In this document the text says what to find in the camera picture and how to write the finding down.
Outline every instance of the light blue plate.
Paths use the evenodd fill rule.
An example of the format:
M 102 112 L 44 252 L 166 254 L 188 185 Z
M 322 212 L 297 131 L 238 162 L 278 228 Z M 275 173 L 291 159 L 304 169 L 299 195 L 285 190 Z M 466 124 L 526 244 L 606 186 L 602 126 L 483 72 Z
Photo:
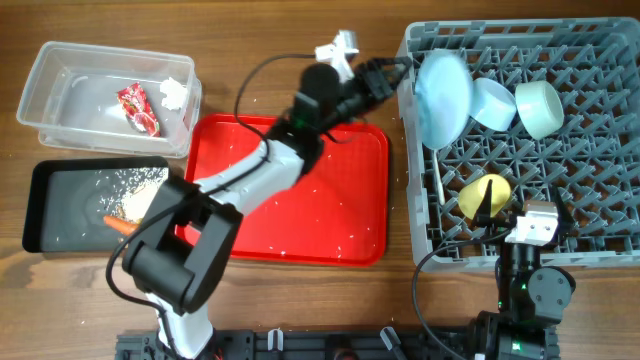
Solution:
M 433 51 L 416 81 L 422 143 L 439 150 L 454 142 L 469 119 L 473 85 L 466 64 L 447 50 Z

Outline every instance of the cable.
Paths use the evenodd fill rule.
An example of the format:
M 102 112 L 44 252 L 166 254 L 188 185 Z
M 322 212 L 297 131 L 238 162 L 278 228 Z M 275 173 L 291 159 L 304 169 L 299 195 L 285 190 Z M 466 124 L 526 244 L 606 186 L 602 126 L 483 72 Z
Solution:
M 327 137 L 327 139 L 329 139 L 331 142 L 336 143 L 336 144 L 348 144 L 350 142 L 353 142 L 354 140 L 356 140 L 360 136 L 362 136 L 363 130 L 367 126 L 369 126 L 369 121 L 367 120 L 367 118 L 365 118 L 364 116 L 361 116 L 360 119 L 362 119 L 362 128 L 360 129 L 359 134 L 353 135 L 352 137 L 348 138 L 347 140 L 337 140 L 333 135 L 331 135 L 329 133 L 329 131 L 325 131 L 324 135 Z
M 502 274 L 500 274 L 500 259 L 502 259 L 500 256 L 498 256 L 498 260 L 496 260 L 496 265 L 495 268 L 493 269 L 493 273 L 496 275 L 496 285 L 498 286 L 498 289 L 500 289 L 500 276 Z
M 107 280 L 107 284 L 109 285 L 109 288 L 111 289 L 111 291 L 113 291 L 114 294 L 116 294 L 117 296 L 119 296 L 120 298 L 138 304 L 138 305 L 143 305 L 143 306 L 149 306 L 154 308 L 157 312 L 158 315 L 160 316 L 160 319 L 162 321 L 162 327 L 164 328 L 165 334 L 167 336 L 167 342 L 169 343 L 169 350 L 171 351 L 171 356 L 173 356 L 175 359 L 182 359 L 182 357 L 178 354 L 178 352 L 176 351 L 176 346 L 175 346 L 175 342 L 173 339 L 173 336 L 171 335 L 171 329 L 169 328 L 169 320 L 167 319 L 166 316 L 166 310 L 152 302 L 152 301 L 148 301 L 142 298 L 138 298 L 138 297 L 134 297 L 128 294 L 125 294 L 122 290 L 120 290 L 118 288 L 118 286 L 115 284 L 115 282 L 113 281 L 113 266 L 115 265 L 116 260 L 118 259 L 118 257 L 120 256 L 120 254 L 124 251 L 124 249 L 138 236 L 140 235 L 140 233 L 142 233 L 143 231 L 145 231 L 146 229 L 148 229 L 151 225 L 155 224 L 156 222 L 160 221 L 162 218 L 164 218 L 165 216 L 172 214 L 174 212 L 180 211 L 182 209 L 184 209 L 187 206 L 190 206 L 192 204 L 194 204 L 197 201 L 200 201 L 202 199 L 207 198 L 208 196 L 217 193 L 218 191 L 224 190 L 226 188 L 228 188 L 229 186 L 233 185 L 234 183 L 242 180 L 243 178 L 247 177 L 248 175 L 250 175 L 251 173 L 253 173 L 254 171 L 258 170 L 261 166 L 263 166 L 267 161 L 269 161 L 269 155 L 270 155 L 270 148 L 269 148 L 269 142 L 267 140 L 267 138 L 265 137 L 265 135 L 260 132 L 260 130 L 254 128 L 253 126 L 245 123 L 244 121 L 240 120 L 240 117 L 238 116 L 238 108 L 240 106 L 240 100 L 242 99 L 242 95 L 244 94 L 244 91 L 247 87 L 247 85 L 249 84 L 249 82 L 251 81 L 251 79 L 266 65 L 268 65 L 269 63 L 272 63 L 276 60 L 280 60 L 280 59 L 287 59 L 287 58 L 296 58 L 296 59 L 314 59 L 315 55 L 308 55 L 308 54 L 282 54 L 282 55 L 276 55 L 276 56 L 272 56 L 268 59 L 266 59 L 265 61 L 263 61 L 262 63 L 260 63 L 258 66 L 256 66 L 250 73 L 249 75 L 245 78 L 245 80 L 242 82 L 242 85 L 240 85 L 240 88 L 238 89 L 238 95 L 236 97 L 236 101 L 233 107 L 233 117 L 235 118 L 235 120 L 238 122 L 238 124 L 242 125 L 244 128 L 250 130 L 251 132 L 255 133 L 256 135 L 258 135 L 260 137 L 260 140 L 265 144 L 265 155 L 264 157 L 254 166 L 252 166 L 251 168 L 247 169 L 245 172 L 241 173 L 240 175 L 238 175 L 237 177 L 225 182 L 224 184 L 221 184 L 220 186 L 198 194 L 197 196 L 194 196 L 186 201 L 181 201 L 178 204 L 175 204 L 173 206 L 170 206 L 164 210 L 162 210 L 161 212 L 159 212 L 158 214 L 156 214 L 155 216 L 151 217 L 150 219 L 144 221 L 142 224 L 140 224 L 140 226 L 138 226 L 138 228 L 131 233 L 131 235 L 127 238 L 127 240 L 123 241 L 122 243 L 118 244 L 118 246 L 114 249 L 113 253 L 111 254 L 111 256 L 109 257 L 109 261 L 107 261 L 107 267 L 106 267 L 106 280 Z
M 424 264 L 427 263 L 427 261 L 429 261 L 432 257 L 434 257 L 435 255 L 449 250 L 449 249 L 455 249 L 455 248 L 459 248 L 459 247 L 464 247 L 464 246 L 468 246 L 468 245 L 477 245 L 477 244 L 483 244 L 483 243 L 487 243 L 487 242 L 491 242 L 491 241 L 495 241 L 495 240 L 499 240 L 505 236 L 507 236 L 509 234 L 509 232 L 511 232 L 511 229 L 499 232 L 496 235 L 493 235 L 491 237 L 488 238 L 478 238 L 478 239 L 474 239 L 474 240 L 469 240 L 469 241 L 461 241 L 458 242 L 456 244 L 451 244 L 451 245 L 447 245 L 444 247 L 441 247 L 439 249 L 436 249 L 430 253 L 428 253 L 424 258 L 422 258 L 422 260 L 420 260 L 420 263 L 418 263 L 418 266 L 416 266 L 416 270 L 413 273 L 413 281 L 411 282 L 411 297 L 413 300 L 413 309 L 416 311 L 416 315 L 418 315 L 418 319 L 420 320 L 420 323 L 422 323 L 422 327 L 424 327 L 424 330 L 427 332 L 427 334 L 433 339 L 433 341 L 435 341 L 438 346 L 440 346 L 440 348 L 442 348 L 443 350 L 445 350 L 446 352 L 448 352 L 454 359 L 457 360 L 466 360 L 464 358 L 464 356 L 458 354 L 457 352 L 455 352 L 455 350 L 451 349 L 449 346 L 447 346 L 445 343 L 443 343 L 437 336 L 436 334 L 434 334 L 433 330 L 431 330 L 431 328 L 429 327 L 429 325 L 427 325 L 426 320 L 424 319 L 424 317 L 422 316 L 422 313 L 420 312 L 420 307 L 418 306 L 418 296 L 417 296 L 417 289 L 418 289 L 418 276 L 420 275 L 420 271 L 422 269 L 422 267 L 424 266 Z

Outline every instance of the white bracket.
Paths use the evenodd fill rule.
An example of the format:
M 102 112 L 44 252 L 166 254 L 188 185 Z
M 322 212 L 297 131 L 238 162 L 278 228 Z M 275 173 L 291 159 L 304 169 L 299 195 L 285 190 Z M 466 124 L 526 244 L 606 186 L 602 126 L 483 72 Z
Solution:
M 328 62 L 338 72 L 340 83 L 344 83 L 353 79 L 349 62 L 359 53 L 356 34 L 340 30 L 331 44 L 316 47 L 316 61 Z
M 558 228 L 558 209 L 554 203 L 528 200 L 524 216 L 518 216 L 516 227 L 505 242 L 544 246 L 553 239 Z

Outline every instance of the red snack wrapper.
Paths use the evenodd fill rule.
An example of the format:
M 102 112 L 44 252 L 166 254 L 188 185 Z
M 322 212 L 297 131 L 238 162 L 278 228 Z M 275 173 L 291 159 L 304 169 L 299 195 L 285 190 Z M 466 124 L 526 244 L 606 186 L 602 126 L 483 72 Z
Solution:
M 151 110 L 147 101 L 147 94 L 135 83 L 124 90 L 118 91 L 118 101 L 122 104 L 127 119 L 131 125 L 140 132 L 146 132 L 149 136 L 160 136 L 160 123 Z

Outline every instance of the black tray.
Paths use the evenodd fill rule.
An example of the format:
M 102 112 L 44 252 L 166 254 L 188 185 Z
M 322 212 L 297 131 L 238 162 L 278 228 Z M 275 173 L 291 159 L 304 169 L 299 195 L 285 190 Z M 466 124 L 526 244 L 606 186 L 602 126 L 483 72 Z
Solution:
M 139 168 L 168 169 L 169 164 L 159 156 L 38 164 L 31 177 L 22 247 L 31 253 L 113 250 L 123 236 L 104 224 L 109 212 L 101 201 L 128 186 L 127 169 Z

